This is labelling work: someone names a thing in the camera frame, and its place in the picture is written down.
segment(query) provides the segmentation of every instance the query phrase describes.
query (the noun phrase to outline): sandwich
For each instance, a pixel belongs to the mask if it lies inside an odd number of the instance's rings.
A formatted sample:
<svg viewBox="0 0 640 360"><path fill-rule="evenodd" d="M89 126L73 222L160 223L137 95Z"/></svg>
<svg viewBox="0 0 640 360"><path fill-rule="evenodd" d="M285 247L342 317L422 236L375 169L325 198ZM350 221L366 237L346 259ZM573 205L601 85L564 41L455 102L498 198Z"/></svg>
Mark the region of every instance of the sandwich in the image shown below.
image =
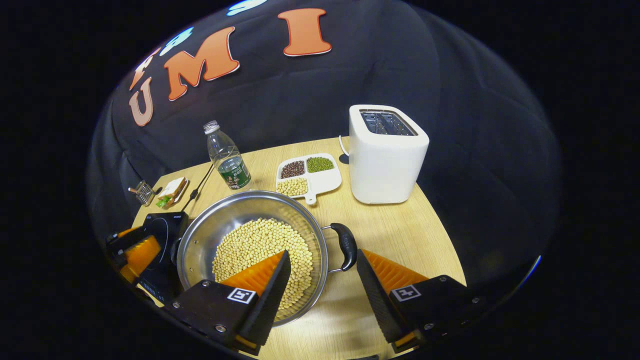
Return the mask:
<svg viewBox="0 0 640 360"><path fill-rule="evenodd" d="M170 181L166 185L166 188L158 195L160 201L156 206L158 208L168 209L171 205L178 202L188 182L189 180L187 180L186 177L179 177Z"/></svg>

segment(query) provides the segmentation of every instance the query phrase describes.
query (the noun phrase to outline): bottle label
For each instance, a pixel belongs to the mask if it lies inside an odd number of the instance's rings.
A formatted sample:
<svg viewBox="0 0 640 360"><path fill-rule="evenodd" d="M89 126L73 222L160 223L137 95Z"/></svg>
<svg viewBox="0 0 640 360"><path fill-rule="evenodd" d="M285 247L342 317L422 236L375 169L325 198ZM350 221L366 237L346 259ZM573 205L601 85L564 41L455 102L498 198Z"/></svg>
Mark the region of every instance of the bottle label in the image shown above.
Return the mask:
<svg viewBox="0 0 640 360"><path fill-rule="evenodd" d="M234 167L227 172L220 172L220 176L225 180L230 189L240 189L244 185L247 185L251 180L251 174L246 169L244 160L240 162L240 165Z"/></svg>

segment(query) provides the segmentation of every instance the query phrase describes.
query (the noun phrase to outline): dark background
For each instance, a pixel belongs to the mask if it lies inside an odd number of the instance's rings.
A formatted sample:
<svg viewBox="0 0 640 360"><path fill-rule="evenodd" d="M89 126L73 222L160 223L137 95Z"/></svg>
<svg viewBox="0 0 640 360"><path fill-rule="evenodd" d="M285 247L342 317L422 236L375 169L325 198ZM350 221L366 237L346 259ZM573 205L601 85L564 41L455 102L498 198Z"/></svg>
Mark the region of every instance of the dark background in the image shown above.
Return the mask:
<svg viewBox="0 0 640 360"><path fill-rule="evenodd" d="M232 3L6 8L5 79L15 96L6 119L17 126L4 132L5 142L27 150L8 156L18 163L12 168L24 168L10 176L23 190L5 195L12 204L34 195L28 211L19 211L26 214L18 217L22 236L8 241L16 245L10 260L19 264L7 276L18 280L7 296L16 301L9 307L16 320L7 323L13 351L216 358L214 349L166 323L119 283L88 227L82 176L95 121L122 76L160 42ZM632 54L637 2L429 1L422 7L484 42L523 77L556 130L564 167L560 224L538 271L507 304L434 349L433 357L631 358L637 333L631 308L638 299L631 271L637 214L630 210L639 115ZM38 174L49 180L43 184Z"/></svg>

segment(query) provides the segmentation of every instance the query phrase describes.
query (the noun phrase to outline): stainless steel pot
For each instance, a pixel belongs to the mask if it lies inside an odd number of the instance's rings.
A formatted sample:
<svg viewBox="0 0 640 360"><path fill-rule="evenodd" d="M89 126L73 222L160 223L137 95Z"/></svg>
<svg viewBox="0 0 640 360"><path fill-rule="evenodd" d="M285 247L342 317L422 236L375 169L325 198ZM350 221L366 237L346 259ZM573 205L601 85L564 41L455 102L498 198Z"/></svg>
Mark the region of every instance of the stainless steel pot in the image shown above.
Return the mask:
<svg viewBox="0 0 640 360"><path fill-rule="evenodd" d="M312 254L311 286L293 306L278 310L273 326L284 325L304 315L318 300L329 272L347 271L356 262L358 248L351 231L342 224L320 227L309 211L291 199L275 192L248 190L225 197L209 206L189 225L176 253L180 282L184 289L203 279L215 281L212 273L217 246L224 235L244 223L258 218L274 218L297 230ZM339 235L344 262L329 271L323 229L332 228Z"/></svg>

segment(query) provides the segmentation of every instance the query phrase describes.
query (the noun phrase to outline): black cable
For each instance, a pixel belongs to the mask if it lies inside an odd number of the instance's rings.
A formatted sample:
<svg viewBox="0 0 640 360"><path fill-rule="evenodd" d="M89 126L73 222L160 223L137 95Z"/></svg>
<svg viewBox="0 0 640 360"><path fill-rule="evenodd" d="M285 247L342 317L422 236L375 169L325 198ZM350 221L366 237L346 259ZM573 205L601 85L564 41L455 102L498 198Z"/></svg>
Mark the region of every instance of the black cable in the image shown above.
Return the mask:
<svg viewBox="0 0 640 360"><path fill-rule="evenodd" d="M187 201L187 203L184 205L184 207L182 208L181 211L184 211L187 208L187 205L189 205L189 203L193 199L195 199L196 196L198 196L198 189L200 189L200 187L202 186L202 183L204 183L205 179L207 179L207 177L209 177L209 174L211 173L211 169L213 169L213 162L211 162L211 166L209 167L209 170L207 171L207 174L204 175L204 177L200 181L200 184L198 184L198 187L193 189L193 191L191 192L191 195L189 195L189 201Z"/></svg>

